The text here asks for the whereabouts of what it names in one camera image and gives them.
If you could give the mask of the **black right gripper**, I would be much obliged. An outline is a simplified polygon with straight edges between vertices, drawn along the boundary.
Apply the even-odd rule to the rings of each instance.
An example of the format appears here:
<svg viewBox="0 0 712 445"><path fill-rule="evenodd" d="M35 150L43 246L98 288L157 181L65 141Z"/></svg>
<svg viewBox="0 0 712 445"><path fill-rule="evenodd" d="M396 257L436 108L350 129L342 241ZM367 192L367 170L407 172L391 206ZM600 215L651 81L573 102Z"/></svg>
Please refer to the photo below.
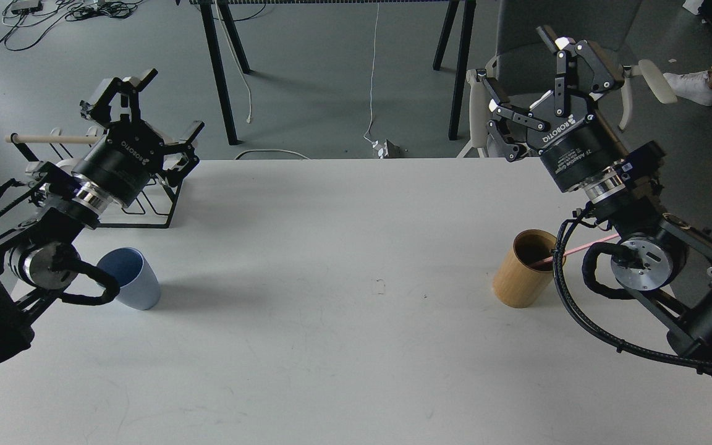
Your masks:
<svg viewBox="0 0 712 445"><path fill-rule="evenodd" d="M621 68L591 40L558 37L549 25L536 32L556 55L554 113L570 114L570 96L576 92L606 93L624 84ZM579 88L579 63L591 72L587 88ZM553 124L531 110L511 104L498 80L485 69L475 70L475 150L480 157L501 157L514 163L539 157L559 191L570 192L624 157L624 145L599 111L569 116Z"/></svg>

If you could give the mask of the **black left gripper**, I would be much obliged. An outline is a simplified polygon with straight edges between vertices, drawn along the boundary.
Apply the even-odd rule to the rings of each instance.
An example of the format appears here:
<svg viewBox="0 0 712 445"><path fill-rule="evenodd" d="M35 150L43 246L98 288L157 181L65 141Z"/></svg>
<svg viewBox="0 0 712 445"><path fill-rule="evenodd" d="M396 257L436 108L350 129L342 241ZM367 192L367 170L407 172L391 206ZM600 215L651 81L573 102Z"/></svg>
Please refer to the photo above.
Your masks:
<svg viewBox="0 0 712 445"><path fill-rule="evenodd" d="M158 70L150 68L139 76L104 79L90 100L80 101L83 119L109 127L74 166L72 175L90 181L124 208L134 202L160 169L159 154L162 161L167 156L180 155L174 166L160 170L160 177L170 188L180 185L200 163L194 141L205 127L203 121L193 121L177 143L165 143L159 132L142 121L138 94L157 75ZM121 107L128 109L129 117L112 121L111 101L117 95L121 96Z"/></svg>

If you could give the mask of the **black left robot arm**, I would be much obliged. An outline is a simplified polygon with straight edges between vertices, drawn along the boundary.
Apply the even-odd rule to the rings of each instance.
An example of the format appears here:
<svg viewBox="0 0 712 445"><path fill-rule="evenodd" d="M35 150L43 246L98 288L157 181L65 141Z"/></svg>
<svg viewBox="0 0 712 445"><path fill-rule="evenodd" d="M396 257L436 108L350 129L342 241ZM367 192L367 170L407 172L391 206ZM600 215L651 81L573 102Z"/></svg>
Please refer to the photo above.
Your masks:
<svg viewBox="0 0 712 445"><path fill-rule="evenodd" d="M32 181L14 200L32 200L36 214L0 234L0 363L31 346L32 324L57 300L80 306L113 301L121 286L101 268L81 259L73 246L85 228L93 230L111 203L128 208L155 180L166 191L179 188L200 158L194 141L203 121L193 121L178 141L167 141L142 119L139 94L156 77L149 69L139 76L109 78L89 101L81 116L103 129L101 138L82 137L90 152L67 172L40 161L27 138L9 141L28 161ZM0 186L17 185L10 180ZM12 210L7 205L0 217Z"/></svg>

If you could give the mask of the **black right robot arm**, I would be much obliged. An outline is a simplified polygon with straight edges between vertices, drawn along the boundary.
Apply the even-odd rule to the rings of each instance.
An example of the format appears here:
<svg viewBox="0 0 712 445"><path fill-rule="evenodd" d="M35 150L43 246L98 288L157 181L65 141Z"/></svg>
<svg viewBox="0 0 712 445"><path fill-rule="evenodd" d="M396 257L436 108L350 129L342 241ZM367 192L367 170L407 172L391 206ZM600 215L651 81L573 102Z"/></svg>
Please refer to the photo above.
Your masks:
<svg viewBox="0 0 712 445"><path fill-rule="evenodd" d="M664 151L655 142L628 151L597 107L599 95L624 79L602 48L590 40L536 29L556 57L551 90L531 109L511 104L496 78L485 78L486 127L507 161L538 157L562 192L582 189L588 203L557 232L552 273L570 316L601 341L637 357L712 376L712 238L661 205L658 170ZM564 277L566 244L585 219L606 222L616 244L597 242L582 261L583 281L613 300L636 300L665 327L673 353L640 347L607 332L574 302Z"/></svg>

